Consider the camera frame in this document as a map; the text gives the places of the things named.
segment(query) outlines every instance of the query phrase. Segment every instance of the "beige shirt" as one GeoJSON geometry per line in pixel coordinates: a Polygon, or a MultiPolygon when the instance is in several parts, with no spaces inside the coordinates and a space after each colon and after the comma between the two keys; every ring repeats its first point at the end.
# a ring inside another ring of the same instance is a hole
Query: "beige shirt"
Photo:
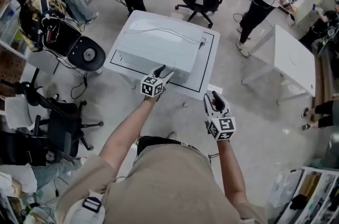
{"type": "Polygon", "coordinates": [[[115,183],[115,171],[99,156],[91,156],[61,196],[57,223],[68,209],[88,196],[104,193],[104,223],[178,224],[267,223],[263,208],[249,203],[233,207],[214,180],[210,164],[199,151],[177,144],[149,146],[129,175],[115,183]]]}

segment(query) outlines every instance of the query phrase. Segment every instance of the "white desk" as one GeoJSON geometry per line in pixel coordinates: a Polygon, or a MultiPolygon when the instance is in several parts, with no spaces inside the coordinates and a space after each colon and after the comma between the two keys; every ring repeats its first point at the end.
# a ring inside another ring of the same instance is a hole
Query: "white desk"
{"type": "Polygon", "coordinates": [[[314,55],[308,51],[298,40],[286,32],[283,28],[275,25],[264,38],[254,46],[249,54],[254,54],[267,42],[274,43],[274,51],[268,64],[245,77],[242,84],[248,84],[254,79],[275,69],[291,80],[299,89],[300,94],[278,99],[278,102],[291,100],[302,96],[315,97],[316,93],[316,70],[314,55]]]}
{"type": "Polygon", "coordinates": [[[106,58],[104,67],[119,73],[121,77],[131,85],[132,89],[135,88],[135,82],[132,81],[130,77],[136,79],[137,81],[140,81],[145,75],[148,74],[148,72],[145,69],[142,69],[140,65],[132,65],[124,62],[117,52],[117,44],[119,44],[121,38],[124,37],[124,32],[129,29],[129,26],[133,21],[138,19],[155,20],[158,22],[159,27],[161,27],[161,20],[168,19],[183,23],[185,25],[193,25],[203,31],[205,44],[201,46],[201,48],[198,50],[194,66],[191,74],[188,77],[188,80],[184,84],[176,84],[174,82],[170,82],[166,86],[167,89],[172,89],[173,91],[184,94],[186,96],[202,100],[204,94],[207,91],[220,38],[220,34],[218,32],[210,30],[208,28],[154,13],[133,11],[131,16],[128,18],[128,21],[120,31],[117,39],[115,40],[115,43],[106,58]]]}

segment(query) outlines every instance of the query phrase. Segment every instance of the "chair armrest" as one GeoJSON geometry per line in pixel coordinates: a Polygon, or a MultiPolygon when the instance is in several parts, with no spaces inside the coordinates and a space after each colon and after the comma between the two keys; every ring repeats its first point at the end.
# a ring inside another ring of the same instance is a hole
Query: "chair armrest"
{"type": "Polygon", "coordinates": [[[37,115],[35,118],[34,131],[33,131],[33,136],[35,137],[37,137],[39,133],[40,120],[41,120],[41,116],[37,115]]]}

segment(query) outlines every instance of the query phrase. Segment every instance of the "gray floor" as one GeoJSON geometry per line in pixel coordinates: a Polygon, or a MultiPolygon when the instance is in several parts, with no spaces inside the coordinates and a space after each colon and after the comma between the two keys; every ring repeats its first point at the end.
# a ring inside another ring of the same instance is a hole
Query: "gray floor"
{"type": "MultiPolygon", "coordinates": [[[[182,0],[144,1],[148,11],[161,15],[185,20],[192,13],[185,8],[174,10],[174,6],[182,0]]],[[[223,95],[236,118],[237,132],[231,144],[244,173],[248,198],[258,205],[264,205],[279,170],[295,168],[309,161],[323,136],[315,130],[300,130],[304,123],[300,112],[311,103],[310,98],[276,104],[282,81],[279,73],[268,74],[246,86],[241,84],[246,72],[255,70],[261,64],[255,57],[242,57],[235,46],[239,33],[233,14],[244,13],[248,6],[248,0],[224,0],[219,10],[210,14],[215,23],[213,30],[221,35],[210,84],[223,89],[223,95]]],[[[128,11],[115,0],[94,0],[91,7],[99,11],[100,16],[86,27],[84,34],[108,53],[128,18],[128,11]]],[[[201,26],[208,24],[199,14],[192,22],[201,26]]],[[[286,25],[285,15],[275,10],[252,33],[253,38],[248,45],[256,44],[275,23],[298,36],[298,32],[286,25]]],[[[265,57],[265,50],[258,53],[265,57]]],[[[54,81],[59,85],[62,98],[70,101],[70,89],[81,79],[59,67],[54,81]]],[[[95,154],[100,152],[110,133],[142,100],[138,89],[131,90],[117,73],[107,69],[100,76],[90,76],[88,89],[81,98],[88,101],[84,107],[84,121],[103,120],[105,123],[101,128],[85,130],[88,142],[95,147],[91,153],[95,154]]],[[[155,106],[141,134],[165,136],[170,131],[176,131],[180,140],[197,147],[205,155],[215,154],[216,143],[204,127],[206,115],[202,102],[191,100],[189,107],[182,108],[184,99],[180,94],[167,91],[155,106]]],[[[81,146],[79,155],[87,156],[89,152],[81,146]]],[[[120,171],[121,176],[127,174],[134,157],[135,151],[131,150],[120,171]]],[[[218,158],[212,160],[212,168],[216,181],[221,185],[218,158]]]]}

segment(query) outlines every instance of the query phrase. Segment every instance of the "white box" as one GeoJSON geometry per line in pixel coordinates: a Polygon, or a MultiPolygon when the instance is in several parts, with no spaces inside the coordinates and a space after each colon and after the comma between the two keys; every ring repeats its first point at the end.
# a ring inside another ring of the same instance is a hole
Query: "white box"
{"type": "Polygon", "coordinates": [[[119,40],[117,51],[126,63],[139,66],[146,73],[166,65],[175,70],[172,80],[185,82],[192,71],[201,40],[202,31],[190,24],[139,19],[131,23],[119,40]]]}

